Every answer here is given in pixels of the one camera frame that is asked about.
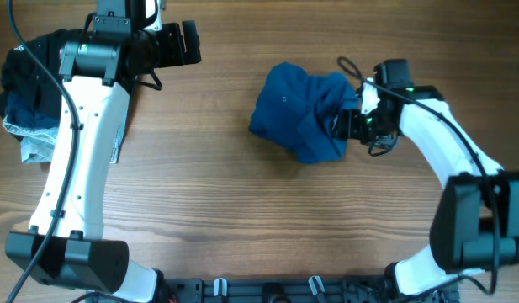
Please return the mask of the blue polo shirt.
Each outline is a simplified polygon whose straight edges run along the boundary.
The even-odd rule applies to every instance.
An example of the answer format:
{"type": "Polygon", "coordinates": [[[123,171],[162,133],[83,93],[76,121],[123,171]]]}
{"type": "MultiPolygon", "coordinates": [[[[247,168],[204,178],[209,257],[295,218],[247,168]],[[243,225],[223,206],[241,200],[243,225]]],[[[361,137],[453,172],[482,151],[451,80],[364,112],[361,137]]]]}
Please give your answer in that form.
{"type": "Polygon", "coordinates": [[[332,133],[342,109],[359,105],[340,73],[310,75],[289,62],[274,66],[257,97],[249,131],[293,153],[304,164],[343,158],[347,143],[332,133]]]}

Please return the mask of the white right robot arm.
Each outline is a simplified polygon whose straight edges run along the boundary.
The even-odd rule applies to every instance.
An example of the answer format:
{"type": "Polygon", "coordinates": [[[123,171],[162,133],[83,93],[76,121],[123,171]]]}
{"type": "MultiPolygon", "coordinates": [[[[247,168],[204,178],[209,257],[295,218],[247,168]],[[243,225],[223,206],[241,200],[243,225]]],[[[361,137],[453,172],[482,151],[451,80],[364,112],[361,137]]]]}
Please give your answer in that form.
{"type": "Polygon", "coordinates": [[[435,87],[366,83],[361,108],[339,110],[332,131],[382,152],[410,139],[443,188],[428,244],[387,267],[382,300],[420,299],[485,272],[493,294],[499,269],[519,264],[519,172],[469,138],[435,87]]]}

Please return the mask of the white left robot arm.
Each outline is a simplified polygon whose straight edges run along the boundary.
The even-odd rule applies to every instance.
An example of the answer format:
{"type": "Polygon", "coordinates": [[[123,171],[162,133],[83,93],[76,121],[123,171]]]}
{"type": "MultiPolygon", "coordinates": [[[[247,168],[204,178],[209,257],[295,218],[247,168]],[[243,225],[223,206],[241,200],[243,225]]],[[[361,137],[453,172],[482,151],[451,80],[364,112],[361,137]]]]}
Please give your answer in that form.
{"type": "Polygon", "coordinates": [[[61,121],[45,191],[29,229],[10,232],[5,252],[39,284],[112,302],[168,302],[172,292],[161,271],[134,262],[126,242],[103,238],[103,195],[130,101],[125,82],[199,63],[196,25],[82,35],[63,45],[60,59],[61,121]]]}

